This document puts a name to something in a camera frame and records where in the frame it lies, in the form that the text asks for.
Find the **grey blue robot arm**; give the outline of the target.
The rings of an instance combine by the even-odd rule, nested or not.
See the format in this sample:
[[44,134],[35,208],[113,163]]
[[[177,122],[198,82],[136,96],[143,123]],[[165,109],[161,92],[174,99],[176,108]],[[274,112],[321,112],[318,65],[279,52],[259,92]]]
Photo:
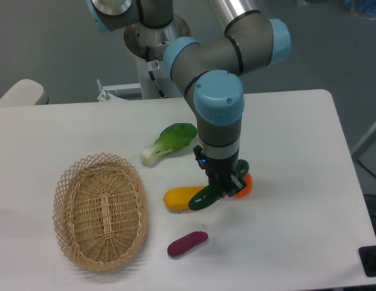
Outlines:
[[157,60],[196,116],[199,166],[220,196],[246,183],[237,177],[244,92],[240,76],[286,58],[291,38],[279,19],[266,19],[254,1],[210,1],[224,35],[202,45],[178,31],[172,1],[88,1],[102,32],[137,26],[136,41]]

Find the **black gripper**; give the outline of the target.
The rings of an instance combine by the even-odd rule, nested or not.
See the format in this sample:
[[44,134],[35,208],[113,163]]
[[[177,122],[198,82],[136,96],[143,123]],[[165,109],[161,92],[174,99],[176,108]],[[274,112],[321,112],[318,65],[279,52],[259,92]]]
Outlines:
[[195,146],[193,152],[199,167],[205,171],[208,177],[211,194],[222,194],[221,184],[226,184],[224,192],[228,197],[235,196],[245,188],[244,179],[234,175],[239,150],[236,150],[232,155],[227,154],[225,158],[210,157],[201,145]]

